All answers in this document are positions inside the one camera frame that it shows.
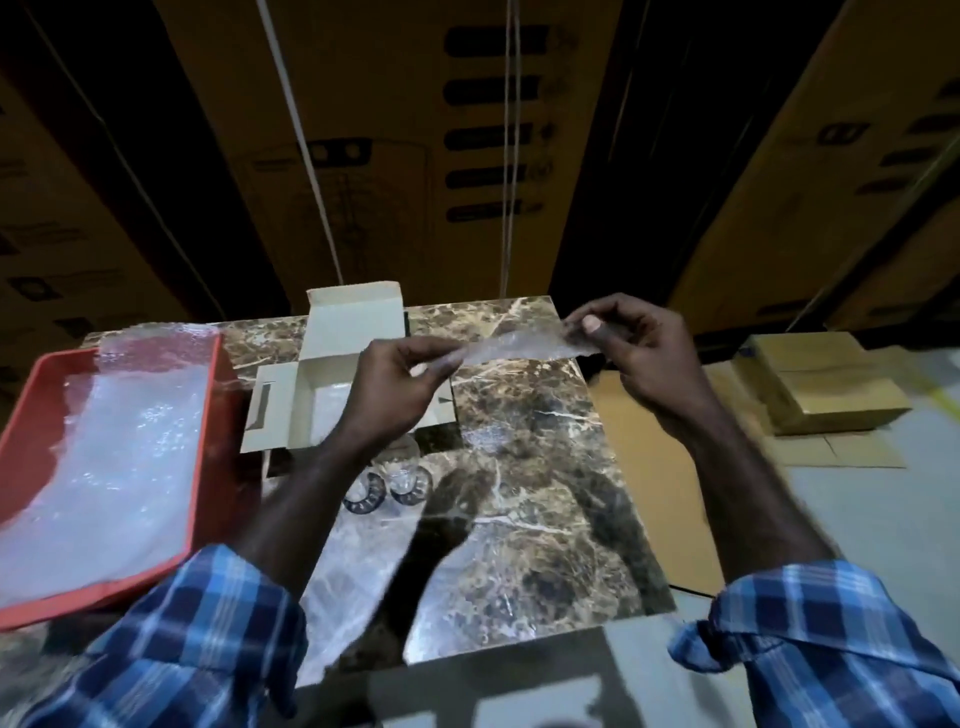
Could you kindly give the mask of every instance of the blue checkered shirt sleeve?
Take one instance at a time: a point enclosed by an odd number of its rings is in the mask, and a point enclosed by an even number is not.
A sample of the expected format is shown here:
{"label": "blue checkered shirt sleeve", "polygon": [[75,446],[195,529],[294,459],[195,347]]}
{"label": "blue checkered shirt sleeve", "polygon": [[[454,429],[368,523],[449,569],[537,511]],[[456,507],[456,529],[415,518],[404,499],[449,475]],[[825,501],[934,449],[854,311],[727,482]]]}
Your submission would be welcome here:
{"label": "blue checkered shirt sleeve", "polygon": [[97,639],[91,663],[23,726],[256,725],[287,717],[306,650],[303,610],[226,546],[208,546]]}
{"label": "blue checkered shirt sleeve", "polygon": [[743,663],[762,728],[960,725],[960,672],[845,561],[737,579],[670,656],[698,672]]}

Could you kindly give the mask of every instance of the finger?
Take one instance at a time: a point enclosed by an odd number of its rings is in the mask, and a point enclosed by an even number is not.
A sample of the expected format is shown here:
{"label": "finger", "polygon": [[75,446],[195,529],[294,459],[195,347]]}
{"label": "finger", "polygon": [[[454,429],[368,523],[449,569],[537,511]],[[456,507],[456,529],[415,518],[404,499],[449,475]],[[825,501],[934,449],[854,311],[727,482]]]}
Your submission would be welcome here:
{"label": "finger", "polygon": [[629,368],[636,354],[636,347],[633,344],[618,336],[613,329],[591,313],[584,317],[581,326],[587,339],[593,342],[618,369],[623,371]]}
{"label": "finger", "polygon": [[661,311],[659,306],[636,299],[624,293],[614,293],[602,299],[584,303],[564,319],[569,324],[579,324],[585,316],[593,314],[602,319],[618,319],[626,324],[636,324],[643,316],[654,316]]}
{"label": "finger", "polygon": [[440,336],[408,336],[405,339],[396,339],[396,350],[407,369],[412,369],[415,364],[439,359],[463,346],[463,342]]}
{"label": "finger", "polygon": [[437,391],[437,388],[443,384],[446,379],[449,379],[454,372],[460,369],[460,365],[464,363],[464,356],[466,354],[466,349],[457,349],[447,353],[439,359],[430,362],[426,369],[423,370],[423,373],[417,377],[423,382],[423,385],[430,390],[431,397],[433,397],[433,393]]}

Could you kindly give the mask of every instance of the white cardboard box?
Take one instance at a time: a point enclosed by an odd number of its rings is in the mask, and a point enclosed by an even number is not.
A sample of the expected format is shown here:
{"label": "white cardboard box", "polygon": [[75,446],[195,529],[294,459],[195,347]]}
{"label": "white cardboard box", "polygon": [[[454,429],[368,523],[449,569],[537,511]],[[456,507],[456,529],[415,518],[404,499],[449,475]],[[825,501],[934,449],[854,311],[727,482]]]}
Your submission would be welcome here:
{"label": "white cardboard box", "polygon": [[[314,288],[298,361],[266,364],[256,383],[241,452],[318,445],[340,419],[360,352],[373,339],[406,335],[393,280]],[[446,381],[414,429],[456,420]]]}

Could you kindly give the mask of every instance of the person's left hand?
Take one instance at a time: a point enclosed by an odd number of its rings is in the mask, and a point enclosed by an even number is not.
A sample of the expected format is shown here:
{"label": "person's left hand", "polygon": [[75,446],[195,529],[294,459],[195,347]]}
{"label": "person's left hand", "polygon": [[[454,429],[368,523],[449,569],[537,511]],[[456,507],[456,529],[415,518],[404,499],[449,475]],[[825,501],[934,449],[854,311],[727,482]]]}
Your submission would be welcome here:
{"label": "person's left hand", "polygon": [[[377,339],[360,354],[347,406],[331,436],[373,457],[420,421],[434,392],[463,362],[448,356],[464,345],[437,336]],[[410,370],[434,362],[419,375]]]}

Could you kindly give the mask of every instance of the string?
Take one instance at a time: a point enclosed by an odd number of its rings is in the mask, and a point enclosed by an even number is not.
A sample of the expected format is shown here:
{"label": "string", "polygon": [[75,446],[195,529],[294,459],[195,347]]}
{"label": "string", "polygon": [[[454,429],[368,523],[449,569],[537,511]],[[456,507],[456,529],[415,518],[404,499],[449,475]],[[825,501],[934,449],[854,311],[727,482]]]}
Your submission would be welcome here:
{"label": "string", "polygon": [[507,260],[507,204],[509,203],[508,174],[510,161],[510,30],[514,22],[514,0],[507,0],[507,19],[503,38],[503,187],[500,201],[503,215],[500,220],[500,298],[507,298],[507,277],[510,263]]}
{"label": "string", "polygon": [[180,255],[183,259],[183,262],[186,264],[186,267],[190,269],[190,273],[193,274],[197,283],[200,284],[200,287],[204,290],[207,297],[210,299],[210,302],[213,303],[213,307],[217,309],[217,315],[220,316],[222,321],[225,321],[228,318],[227,313],[224,308],[220,305],[220,302],[217,301],[217,297],[213,295],[213,291],[209,289],[204,281],[204,277],[200,275],[200,272],[194,266],[193,261],[190,260],[189,255],[186,254],[186,251],[180,245],[180,242],[177,240],[173,232],[167,227],[166,222],[163,220],[163,216],[160,214],[160,211],[154,205],[153,199],[147,194],[146,188],[140,182],[140,178],[136,176],[136,173],[133,171],[133,168],[127,162],[127,158],[124,156],[123,152],[120,149],[120,145],[117,144],[113,134],[110,132],[110,127],[107,125],[107,120],[100,115],[100,112],[93,106],[93,102],[87,97],[84,93],[84,90],[81,88],[80,84],[74,78],[73,74],[70,73],[70,69],[67,68],[66,63],[63,61],[63,58],[60,57],[60,53],[57,52],[57,48],[54,47],[53,41],[50,40],[50,37],[47,36],[46,31],[43,30],[43,27],[37,22],[33,14],[30,12],[30,9],[24,6],[24,11],[27,14],[27,17],[30,18],[30,22],[33,24],[36,29],[37,34],[40,36],[40,39],[43,41],[43,44],[47,47],[47,50],[50,51],[50,55],[53,56],[54,61],[57,66],[60,67],[60,70],[63,72],[63,75],[66,76],[67,81],[73,86],[74,90],[77,91],[77,95],[80,96],[81,101],[84,102],[87,110],[90,114],[97,120],[97,123],[100,124],[100,127],[104,130],[104,134],[107,137],[107,141],[113,147],[113,153],[117,155],[117,160],[120,162],[120,165],[124,168],[124,171],[127,173],[127,176],[130,177],[131,182],[133,182],[133,187],[136,189],[137,194],[140,195],[140,198],[143,200],[144,204],[147,206],[147,209],[150,210],[151,214],[154,216],[156,223],[159,225],[160,230],[166,236],[167,240],[170,241],[173,249]]}
{"label": "string", "polygon": [[[511,41],[514,52],[514,147],[510,148],[510,59]],[[503,185],[501,199],[503,214],[500,232],[500,298],[507,297],[510,282],[510,261],[514,246],[514,216],[516,213],[516,182],[520,160],[520,5],[519,0],[507,0],[504,24],[503,70]]]}
{"label": "string", "polygon": [[306,176],[310,180],[310,188],[313,190],[313,199],[314,202],[317,203],[317,209],[320,211],[320,220],[324,226],[327,245],[330,248],[330,257],[333,258],[333,267],[337,272],[337,282],[343,285],[344,274],[340,270],[340,258],[337,256],[337,246],[333,242],[333,231],[330,229],[330,222],[326,218],[324,196],[320,193],[320,183],[317,182],[317,171],[313,168],[313,159],[310,157],[310,150],[306,145],[306,137],[303,134],[303,126],[300,123],[300,113],[297,111],[297,101],[294,99],[294,91],[290,86],[290,77],[287,76],[287,67],[283,64],[283,55],[280,53],[279,41],[276,39],[274,21],[270,17],[267,0],[256,0],[256,6],[257,9],[260,10],[260,22],[263,23],[263,30],[267,34],[267,43],[270,45],[270,53],[274,57],[276,74],[280,77],[280,86],[283,88],[283,98],[287,102],[290,121],[293,122],[294,125],[294,135],[297,137],[300,156],[303,157],[303,166],[306,167]]}
{"label": "string", "polygon": [[514,178],[510,190],[510,220],[507,223],[507,270],[506,281],[510,280],[510,261],[514,254],[514,216],[516,215],[516,175],[520,168],[520,0],[514,0]]}

